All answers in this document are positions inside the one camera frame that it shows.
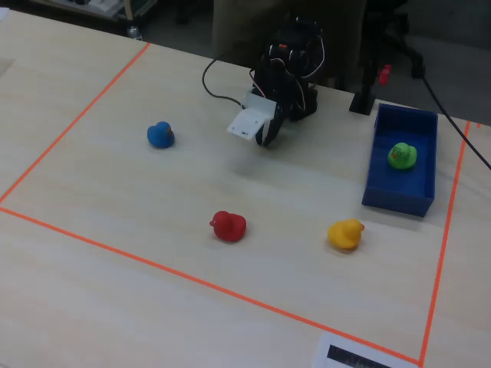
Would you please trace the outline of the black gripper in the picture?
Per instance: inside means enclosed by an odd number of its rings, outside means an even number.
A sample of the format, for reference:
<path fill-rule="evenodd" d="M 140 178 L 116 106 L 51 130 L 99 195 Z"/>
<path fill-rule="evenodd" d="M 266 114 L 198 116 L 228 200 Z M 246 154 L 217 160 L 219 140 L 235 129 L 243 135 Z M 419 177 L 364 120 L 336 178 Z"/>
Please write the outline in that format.
<path fill-rule="evenodd" d="M 278 135 L 287 113 L 303 112 L 303 89 L 294 74 L 287 71 L 281 63 L 267 64 L 265 67 L 267 96 L 277 102 L 275 115 L 266 120 L 255 135 L 258 145 L 268 146 Z"/>

